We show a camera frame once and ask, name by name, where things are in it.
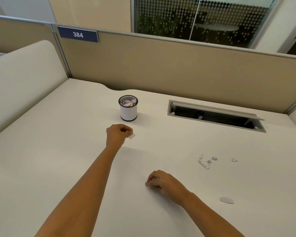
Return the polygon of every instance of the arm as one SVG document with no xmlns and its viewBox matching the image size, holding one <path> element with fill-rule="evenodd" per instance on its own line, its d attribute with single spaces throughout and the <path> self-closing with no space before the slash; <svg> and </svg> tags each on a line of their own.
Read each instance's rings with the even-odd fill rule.
<svg viewBox="0 0 296 237">
<path fill-rule="evenodd" d="M 205 237 L 244 237 L 172 175 L 154 171 L 148 177 L 146 186 L 182 206 Z"/>
<path fill-rule="evenodd" d="M 106 129 L 106 148 L 60 201 L 36 237 L 91 236 L 115 155 L 133 130 L 125 125 Z"/>
</svg>

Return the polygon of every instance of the pen holder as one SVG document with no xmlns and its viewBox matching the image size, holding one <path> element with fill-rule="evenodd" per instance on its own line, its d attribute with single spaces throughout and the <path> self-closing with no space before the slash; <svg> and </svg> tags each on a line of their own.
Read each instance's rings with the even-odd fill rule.
<svg viewBox="0 0 296 237">
<path fill-rule="evenodd" d="M 121 109 L 121 118 L 123 121 L 133 121 L 137 118 L 138 99 L 135 96 L 122 96 L 118 103 Z"/>
</svg>

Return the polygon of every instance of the glass wall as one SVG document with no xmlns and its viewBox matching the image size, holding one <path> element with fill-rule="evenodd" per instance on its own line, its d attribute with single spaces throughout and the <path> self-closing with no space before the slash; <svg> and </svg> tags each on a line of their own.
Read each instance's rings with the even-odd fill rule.
<svg viewBox="0 0 296 237">
<path fill-rule="evenodd" d="M 277 0 L 134 0 L 134 32 L 249 47 Z"/>
</svg>

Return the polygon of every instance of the blue sign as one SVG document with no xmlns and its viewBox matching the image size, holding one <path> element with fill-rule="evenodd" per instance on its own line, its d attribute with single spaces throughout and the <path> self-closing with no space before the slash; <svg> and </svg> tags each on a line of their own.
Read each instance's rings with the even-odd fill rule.
<svg viewBox="0 0 296 237">
<path fill-rule="evenodd" d="M 99 42 L 97 31 L 87 31 L 73 29 L 68 27 L 58 27 L 59 34 L 62 38 L 69 38 L 81 41 Z"/>
</svg>

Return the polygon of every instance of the hand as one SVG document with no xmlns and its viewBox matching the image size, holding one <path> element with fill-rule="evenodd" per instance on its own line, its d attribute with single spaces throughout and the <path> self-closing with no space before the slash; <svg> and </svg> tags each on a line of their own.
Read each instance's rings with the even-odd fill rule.
<svg viewBox="0 0 296 237">
<path fill-rule="evenodd" d="M 161 170 L 154 171 L 149 175 L 146 186 L 158 191 L 163 196 L 181 206 L 191 194 L 181 182 L 172 175 Z"/>
<path fill-rule="evenodd" d="M 133 129 L 127 125 L 111 125 L 106 129 L 106 147 L 120 149 L 125 139 L 133 134 Z"/>
</svg>

